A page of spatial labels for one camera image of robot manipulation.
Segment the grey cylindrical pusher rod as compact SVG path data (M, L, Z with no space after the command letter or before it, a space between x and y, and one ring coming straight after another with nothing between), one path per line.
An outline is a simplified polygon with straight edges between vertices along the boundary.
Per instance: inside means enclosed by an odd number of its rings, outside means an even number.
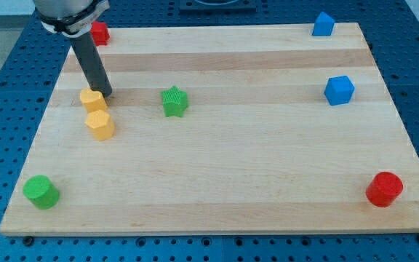
M71 38L71 46L89 87L106 98L113 90L90 32Z

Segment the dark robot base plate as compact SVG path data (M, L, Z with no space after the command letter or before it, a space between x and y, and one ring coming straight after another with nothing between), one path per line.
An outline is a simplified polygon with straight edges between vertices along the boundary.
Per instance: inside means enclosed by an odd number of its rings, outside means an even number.
M183 12L255 12L256 0L178 0L178 7Z

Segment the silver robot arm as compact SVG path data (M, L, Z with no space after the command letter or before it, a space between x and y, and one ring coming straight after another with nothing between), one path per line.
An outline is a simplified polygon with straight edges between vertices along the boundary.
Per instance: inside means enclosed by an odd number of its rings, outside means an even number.
M90 32L92 24L109 9L108 0L33 0L45 30L69 39L91 90L106 98L112 94L103 62Z

